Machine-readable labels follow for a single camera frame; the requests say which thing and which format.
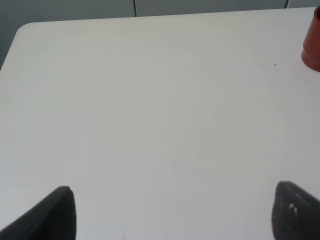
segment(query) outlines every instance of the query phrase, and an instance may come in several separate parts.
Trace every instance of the gray background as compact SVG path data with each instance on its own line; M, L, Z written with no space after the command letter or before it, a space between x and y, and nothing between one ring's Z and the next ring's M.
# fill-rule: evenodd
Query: gray background
M285 4L286 0L135 0L138 17L283 9Z
M320 5L320 0L290 0L288 8L307 8L317 7Z

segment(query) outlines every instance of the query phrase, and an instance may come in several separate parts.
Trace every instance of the gray wall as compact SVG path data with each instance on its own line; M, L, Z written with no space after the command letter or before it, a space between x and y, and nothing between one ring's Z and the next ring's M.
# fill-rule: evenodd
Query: gray wall
M285 4L286 0L135 0L138 17L283 9Z
M134 16L133 0L0 0L0 68L25 24Z
M288 8L307 8L320 6L320 0L290 0Z

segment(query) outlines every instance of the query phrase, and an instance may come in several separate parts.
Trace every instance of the red cup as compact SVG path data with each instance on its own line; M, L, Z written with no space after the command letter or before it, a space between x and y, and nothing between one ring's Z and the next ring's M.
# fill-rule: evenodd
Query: red cup
M313 19L303 43L301 58L309 68L320 72L320 6L314 11Z

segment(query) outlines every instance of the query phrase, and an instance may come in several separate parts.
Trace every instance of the white table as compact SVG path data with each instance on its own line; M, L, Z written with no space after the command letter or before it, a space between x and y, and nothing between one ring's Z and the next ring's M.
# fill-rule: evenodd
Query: white table
M0 72L0 227L74 191L78 240L272 240L320 197L314 8L32 23Z

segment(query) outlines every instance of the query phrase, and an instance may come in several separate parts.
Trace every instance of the black object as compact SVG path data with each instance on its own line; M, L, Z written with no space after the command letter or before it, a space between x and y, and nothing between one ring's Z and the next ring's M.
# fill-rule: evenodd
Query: black object
M320 240L320 201L290 181L279 182L272 230L275 240Z
M74 194L60 186L16 221L0 231L0 240L75 240Z

